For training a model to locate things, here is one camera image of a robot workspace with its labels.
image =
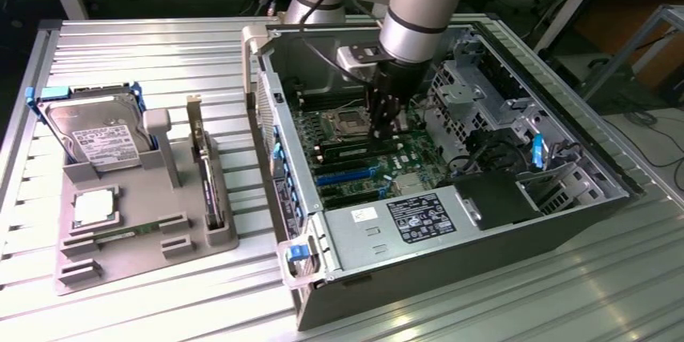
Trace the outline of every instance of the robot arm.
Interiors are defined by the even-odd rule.
[[[371,136],[391,133],[391,123],[417,92],[459,0],[369,0],[389,4],[380,32],[372,86],[367,86]],[[287,22],[297,24],[319,0],[293,0]],[[323,0],[305,23],[344,22],[343,0]]]

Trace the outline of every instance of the floor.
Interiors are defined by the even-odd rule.
[[[0,131],[4,132],[16,90],[21,82],[37,23],[45,18],[64,18],[59,0],[3,0],[0,13]],[[91,18],[199,18],[251,15],[255,0],[84,0]],[[549,0],[461,0],[457,12],[489,12],[499,15],[513,31],[524,36],[539,21],[536,8],[544,10]],[[277,9],[288,0],[279,0]],[[531,45],[547,26],[525,40]],[[581,36],[571,33],[557,47],[557,54],[596,52]]]

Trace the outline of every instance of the warning label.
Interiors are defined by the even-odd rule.
[[[73,138],[95,166],[137,159],[136,143],[127,125],[75,131]]]
[[[413,243],[456,231],[437,194],[388,203],[404,242]]]

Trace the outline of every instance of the metal slotted table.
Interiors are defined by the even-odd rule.
[[[240,246],[68,296],[51,286],[61,148],[20,97],[0,152],[3,340],[671,340],[684,336],[681,198],[535,59],[505,25],[480,21],[595,136],[647,195],[556,251],[307,332],[295,329],[248,133],[240,30],[269,18],[65,22],[39,32],[23,90],[136,80],[148,108],[189,131],[201,94],[219,141]]]

